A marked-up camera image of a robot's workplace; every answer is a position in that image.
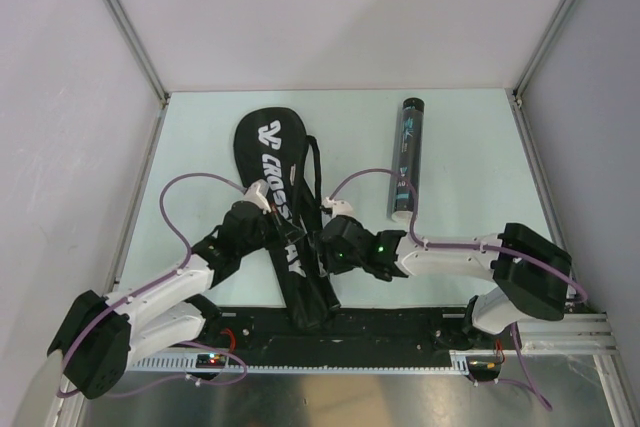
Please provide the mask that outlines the black racket cover bag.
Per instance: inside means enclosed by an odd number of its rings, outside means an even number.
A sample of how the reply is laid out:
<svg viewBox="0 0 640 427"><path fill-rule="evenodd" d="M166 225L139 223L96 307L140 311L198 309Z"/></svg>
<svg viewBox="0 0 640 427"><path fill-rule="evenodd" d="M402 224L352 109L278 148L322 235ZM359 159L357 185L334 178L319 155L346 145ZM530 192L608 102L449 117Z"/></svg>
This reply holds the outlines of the black racket cover bag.
<svg viewBox="0 0 640 427"><path fill-rule="evenodd" d="M305 230L293 244L269 251L292 327L316 333L327 327L340 301L317 247L322 230L320 149L301 117L286 107L246 114L236 127L233 154L240 180L264 180L281 216Z"/></svg>

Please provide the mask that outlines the black shuttlecock tube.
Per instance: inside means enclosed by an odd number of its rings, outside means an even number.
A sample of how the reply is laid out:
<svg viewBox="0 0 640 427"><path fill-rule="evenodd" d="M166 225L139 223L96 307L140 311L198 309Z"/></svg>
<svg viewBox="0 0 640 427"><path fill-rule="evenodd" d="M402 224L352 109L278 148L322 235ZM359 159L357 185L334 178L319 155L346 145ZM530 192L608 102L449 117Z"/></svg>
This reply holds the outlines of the black shuttlecock tube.
<svg viewBox="0 0 640 427"><path fill-rule="evenodd" d="M425 103L417 97L403 101L398 115L392 159L388 213L392 221L407 225L415 211L411 188L419 189L422 153L422 133Z"/></svg>

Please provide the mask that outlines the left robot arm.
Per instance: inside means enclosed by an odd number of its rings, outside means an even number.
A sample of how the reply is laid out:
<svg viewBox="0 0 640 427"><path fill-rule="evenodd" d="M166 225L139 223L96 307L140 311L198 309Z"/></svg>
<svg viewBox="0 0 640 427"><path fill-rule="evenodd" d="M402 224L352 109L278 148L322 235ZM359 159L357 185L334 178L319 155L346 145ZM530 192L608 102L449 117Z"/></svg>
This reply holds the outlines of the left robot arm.
<svg viewBox="0 0 640 427"><path fill-rule="evenodd" d="M237 272L244 257L292 246L304 234L275 207L238 201L222 223L190 246L185 259L166 273L127 291L80 294L48 351L62 354L62 373L76 393L99 398L144 357L191 340L201 346L214 344L222 323L199 310L196 297Z"/></svg>

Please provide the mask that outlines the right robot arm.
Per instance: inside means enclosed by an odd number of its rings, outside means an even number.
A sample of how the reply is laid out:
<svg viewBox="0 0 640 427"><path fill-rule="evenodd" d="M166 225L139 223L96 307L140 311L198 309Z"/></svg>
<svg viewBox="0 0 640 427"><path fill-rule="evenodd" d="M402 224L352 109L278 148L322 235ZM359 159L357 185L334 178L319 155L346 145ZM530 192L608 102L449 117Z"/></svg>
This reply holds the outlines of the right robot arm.
<svg viewBox="0 0 640 427"><path fill-rule="evenodd" d="M470 241L436 242L403 230L374 234L355 218L338 215L323 228L317 245L332 274L360 268L386 282L447 274L493 283L493 290L472 297L461 325L464 340L476 348L521 320L564 318L571 256L520 223Z"/></svg>

